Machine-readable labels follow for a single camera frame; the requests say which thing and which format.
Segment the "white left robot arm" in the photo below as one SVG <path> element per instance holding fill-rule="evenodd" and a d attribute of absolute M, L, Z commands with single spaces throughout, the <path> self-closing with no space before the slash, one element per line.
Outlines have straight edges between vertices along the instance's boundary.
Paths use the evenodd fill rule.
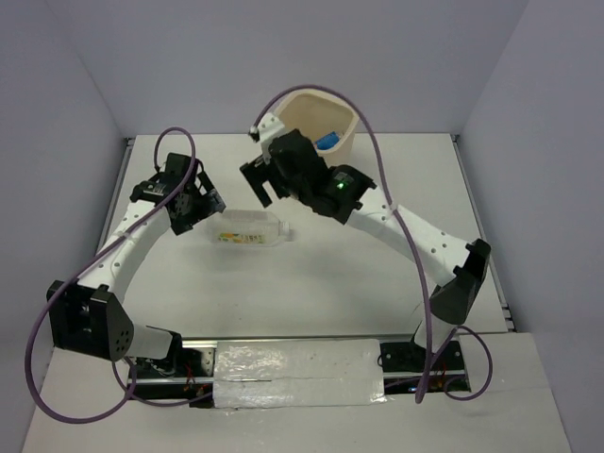
<path fill-rule="evenodd" d="M 169 154 L 162 170 L 133 188 L 104 256 L 69 285 L 57 280 L 48 289 L 55 347 L 112 362 L 150 360 L 162 375 L 177 374 L 185 362 L 181 336 L 135 324 L 126 292 L 161 236 L 186 233 L 225 208 L 199 159 Z"/>

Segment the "square clear juice bottle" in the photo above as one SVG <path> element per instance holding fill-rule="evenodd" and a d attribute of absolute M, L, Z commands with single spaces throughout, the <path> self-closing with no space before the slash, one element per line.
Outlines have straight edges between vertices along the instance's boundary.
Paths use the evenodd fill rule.
<path fill-rule="evenodd" d="M 267 210 L 225 210 L 209 218 L 206 231 L 214 243 L 241 246 L 274 246 L 296 239 L 290 223 Z"/>

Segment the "blue cap clear bottle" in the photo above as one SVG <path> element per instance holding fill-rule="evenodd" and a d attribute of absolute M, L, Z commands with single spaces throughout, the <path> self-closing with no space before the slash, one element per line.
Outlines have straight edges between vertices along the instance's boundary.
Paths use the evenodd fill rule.
<path fill-rule="evenodd" d="M 335 147 L 340 142 L 340 140 L 341 136 L 337 132 L 332 131 L 327 135 L 317 139 L 314 142 L 314 146 L 318 151 L 327 152 L 328 150 Z"/>

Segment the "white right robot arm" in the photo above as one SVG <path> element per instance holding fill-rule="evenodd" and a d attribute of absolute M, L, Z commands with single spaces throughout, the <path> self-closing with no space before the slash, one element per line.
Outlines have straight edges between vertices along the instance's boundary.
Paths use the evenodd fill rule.
<path fill-rule="evenodd" d="M 443 345 L 462 325 L 486 278 L 491 247 L 450 236 L 401 205 L 394 205 L 384 186 L 354 167 L 329 166 L 311 141 L 297 129 L 253 126 L 249 136 L 260 155 L 240 171 L 264 207 L 293 198 L 312 212 L 367 233 L 413 262 L 435 288 L 428 312 L 414 334 L 412 362 L 430 369 L 444 354 Z"/>

